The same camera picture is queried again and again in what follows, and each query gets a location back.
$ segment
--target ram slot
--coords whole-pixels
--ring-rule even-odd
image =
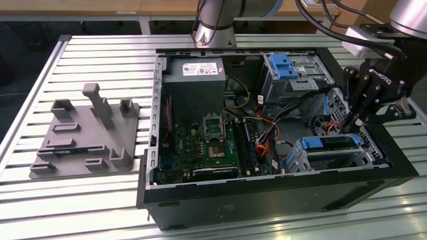
[[[251,129],[250,129],[250,125],[247,122],[243,122],[245,124],[245,131],[246,131],[246,139],[247,139],[247,149],[249,149],[249,155],[251,157],[251,161],[253,161],[253,167],[255,169],[255,172],[259,172],[259,160],[257,159],[257,152],[255,152],[255,146],[254,146],[254,142],[253,142],[253,138],[251,138]]]
[[[234,122],[232,134],[235,141],[235,148],[238,152],[242,175],[249,177],[254,174],[255,168],[253,165],[253,157],[249,148],[247,133],[243,122]]]

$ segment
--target power supply label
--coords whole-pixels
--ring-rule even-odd
[[[182,66],[182,74],[184,76],[218,75],[219,70],[215,62],[186,63]]]

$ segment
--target motherboard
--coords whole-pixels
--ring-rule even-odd
[[[174,150],[160,156],[159,184],[270,174],[267,164],[258,162],[258,136],[254,121],[228,121],[216,115],[190,124],[176,124]]]

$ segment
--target black floor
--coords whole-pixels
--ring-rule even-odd
[[[191,27],[191,21],[152,22],[151,25],[152,34],[188,34]],[[238,25],[235,32],[238,34],[261,34],[266,32],[266,29],[263,24],[250,22],[249,25]],[[4,86],[2,86],[4,80],[0,74],[0,141],[7,134],[60,35],[138,34],[142,34],[142,32],[136,21],[87,22],[84,27],[80,22],[42,22],[40,24],[0,22],[0,57],[6,60],[15,74],[14,81]],[[47,47],[42,50],[30,50],[28,42],[34,42],[31,39],[42,39],[43,35],[48,42]],[[413,99],[423,111],[427,112],[426,80],[418,83]]]

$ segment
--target metal slotted table surface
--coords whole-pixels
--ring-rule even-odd
[[[341,42],[319,35],[238,35],[238,46],[327,47],[339,64],[362,63]],[[86,178],[31,180],[54,114],[55,99],[87,105],[84,83],[102,97],[139,103],[135,155],[148,141],[155,49],[191,48],[187,35],[74,36],[59,41],[0,146],[0,239],[382,239],[421,238],[427,230],[426,116],[386,124],[421,177],[346,210],[162,232],[135,208],[140,162],[131,172]]]

